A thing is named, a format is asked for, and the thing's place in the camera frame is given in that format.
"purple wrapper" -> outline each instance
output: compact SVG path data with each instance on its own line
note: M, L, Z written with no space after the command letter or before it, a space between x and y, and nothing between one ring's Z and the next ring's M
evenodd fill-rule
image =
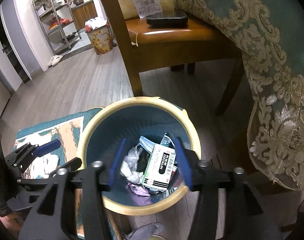
M128 183L127 185L138 196L144 196L144 197L149 197L150 196L148 190L145 189L142 186L134 185L134 184L131 184L131 183Z

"wooden chair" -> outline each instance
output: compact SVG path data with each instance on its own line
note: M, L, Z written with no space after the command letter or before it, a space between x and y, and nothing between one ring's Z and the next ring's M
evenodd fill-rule
M118 0L101 0L114 31L134 96L142 96L140 72L225 58L241 58L238 49L215 27L189 15L184 29L152 29L143 19L124 20ZM236 64L216 114L232 100L244 75L241 60Z

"trash can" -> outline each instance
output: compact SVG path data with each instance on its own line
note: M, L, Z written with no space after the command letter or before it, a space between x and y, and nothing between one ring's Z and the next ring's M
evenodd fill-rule
M93 48L98 55L108 53L113 49L113 38L108 25L86 32Z
M80 136L78 157L83 163L108 158L126 138L135 146L140 136L159 143L166 132L179 136L187 149L201 158L200 140L184 109L160 98L135 97L113 103L97 113ZM142 197L127 187L127 180L119 180L110 192L103 192L107 209L124 215L148 215L174 205L188 191L177 172L168 189L158 195Z

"kitchen cabinet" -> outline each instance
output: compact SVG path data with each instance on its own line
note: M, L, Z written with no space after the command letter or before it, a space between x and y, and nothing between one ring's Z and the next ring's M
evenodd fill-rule
M82 3L71 8L76 28L78 30L85 28L85 22L97 17L93 0Z

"yellow trash can rim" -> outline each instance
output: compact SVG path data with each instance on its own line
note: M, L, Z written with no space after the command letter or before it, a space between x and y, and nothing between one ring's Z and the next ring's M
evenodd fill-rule
M130 107L130 106L153 106L171 114L174 118L176 118L180 122L185 132L187 133L191 145L191 150L195 151L197 157L201 159L200 140L196 132L196 129L192 124L191 120L188 118L185 110L182 111L179 108L177 108L175 105L159 98L134 97L134 98L120 100L118 102L115 102L105 107L100 112L98 112L87 124L87 126L85 127L84 131L80 136L79 145L77 149L77 156L82 160L81 169L85 168L86 150L87 150L88 142L94 130L110 114L122 108ZM182 183L178 187L178 189L167 198L159 201L158 203L154 203L147 206L140 206L140 207L122 205L108 199L105 196L102 197L103 197L104 206L111 211L123 215L142 216L142 215L150 215L157 212L161 212L169 208L170 206L178 202L187 192L188 192L188 187Z

